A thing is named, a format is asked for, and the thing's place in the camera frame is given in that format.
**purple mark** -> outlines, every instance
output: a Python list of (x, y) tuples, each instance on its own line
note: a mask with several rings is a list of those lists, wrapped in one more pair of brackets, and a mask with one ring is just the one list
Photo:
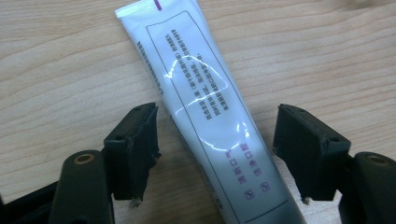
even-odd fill
[(155, 6), (157, 7), (157, 9), (159, 10), (159, 11), (162, 11), (163, 9), (161, 8), (161, 5), (160, 5), (160, 3), (158, 2), (158, 0), (154, 0), (154, 3), (155, 3)]

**plastic tube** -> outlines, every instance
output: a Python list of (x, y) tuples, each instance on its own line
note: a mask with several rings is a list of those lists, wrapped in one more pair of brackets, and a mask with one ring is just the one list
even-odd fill
[(116, 10), (227, 223), (304, 223), (195, 0)]

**dark object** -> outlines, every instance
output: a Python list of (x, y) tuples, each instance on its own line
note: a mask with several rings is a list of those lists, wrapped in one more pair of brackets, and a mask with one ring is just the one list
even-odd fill
[(114, 223), (111, 194), (143, 200), (149, 169), (161, 156), (157, 109), (154, 103), (132, 109), (102, 153), (81, 151), (66, 159), (59, 182), (11, 203), (0, 200), (0, 223)]
[(280, 105), (274, 149), (288, 165), (303, 200), (332, 201), (338, 189), (343, 223), (396, 223), (396, 162), (361, 152), (307, 111)]

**light wood tabletop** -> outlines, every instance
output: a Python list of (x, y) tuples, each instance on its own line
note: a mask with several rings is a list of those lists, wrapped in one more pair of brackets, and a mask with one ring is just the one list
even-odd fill
[[(159, 163), (143, 203), (117, 223), (221, 223), (200, 168), (114, 10), (130, 1), (0, 2), (0, 194), (59, 179), (64, 160), (103, 140), (135, 106), (159, 107)], [(396, 160), (396, 1), (199, 0), (264, 141), (277, 106), (296, 105), (352, 142)], [(301, 202), (307, 223), (341, 223), (334, 202)]]

